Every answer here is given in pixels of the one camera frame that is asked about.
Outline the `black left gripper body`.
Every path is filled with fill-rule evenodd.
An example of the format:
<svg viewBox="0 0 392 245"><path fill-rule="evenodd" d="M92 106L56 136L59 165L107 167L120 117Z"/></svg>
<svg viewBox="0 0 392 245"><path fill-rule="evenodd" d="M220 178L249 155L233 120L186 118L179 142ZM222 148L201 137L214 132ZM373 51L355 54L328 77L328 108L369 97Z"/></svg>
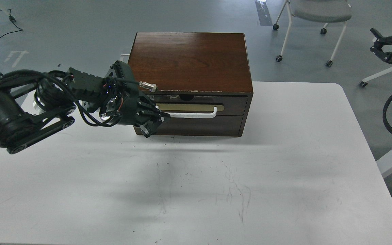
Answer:
<svg viewBox="0 0 392 245"><path fill-rule="evenodd" d="M103 123L141 127L148 122L148 117L142 114L142 93L127 63L116 61L103 83L102 90L106 99L100 103L99 111Z"/></svg>

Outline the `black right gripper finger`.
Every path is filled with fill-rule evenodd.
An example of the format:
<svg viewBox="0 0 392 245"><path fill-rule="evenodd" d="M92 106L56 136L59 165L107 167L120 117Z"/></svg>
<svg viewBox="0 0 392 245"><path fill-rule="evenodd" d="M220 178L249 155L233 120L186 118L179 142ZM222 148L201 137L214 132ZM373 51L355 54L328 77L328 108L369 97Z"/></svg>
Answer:
<svg viewBox="0 0 392 245"><path fill-rule="evenodd" d="M371 28L370 32L375 36L374 46L387 46L392 45L392 36L383 37L382 34L375 28Z"/></svg>
<svg viewBox="0 0 392 245"><path fill-rule="evenodd" d="M392 52L384 52L382 48L385 45L373 45L370 47L370 51L375 54L380 60L388 64L392 64Z"/></svg>

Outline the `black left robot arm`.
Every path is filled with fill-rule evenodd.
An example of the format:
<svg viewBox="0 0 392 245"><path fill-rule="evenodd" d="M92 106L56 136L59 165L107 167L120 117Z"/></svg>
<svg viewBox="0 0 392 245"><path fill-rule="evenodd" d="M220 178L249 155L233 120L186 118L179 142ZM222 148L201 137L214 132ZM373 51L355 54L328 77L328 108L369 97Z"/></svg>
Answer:
<svg viewBox="0 0 392 245"><path fill-rule="evenodd" d="M104 77L74 68L0 74L0 147L18 153L74 124L70 114L75 110L89 126L131 125L149 137L171 116L141 88L153 92L157 87L137 82L122 61Z"/></svg>

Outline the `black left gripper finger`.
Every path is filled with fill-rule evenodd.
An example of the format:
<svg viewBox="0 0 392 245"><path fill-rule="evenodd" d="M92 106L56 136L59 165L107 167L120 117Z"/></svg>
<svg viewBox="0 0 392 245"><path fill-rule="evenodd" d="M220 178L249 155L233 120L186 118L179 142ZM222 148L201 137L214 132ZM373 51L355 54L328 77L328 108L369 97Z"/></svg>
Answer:
<svg viewBox="0 0 392 245"><path fill-rule="evenodd" d="M151 101L148 97L142 97L142 115L149 116L156 119L170 119L168 113L162 112L155 102Z"/></svg>
<svg viewBox="0 0 392 245"><path fill-rule="evenodd" d="M138 128L146 138L155 134L159 126L165 121L165 116L138 116Z"/></svg>

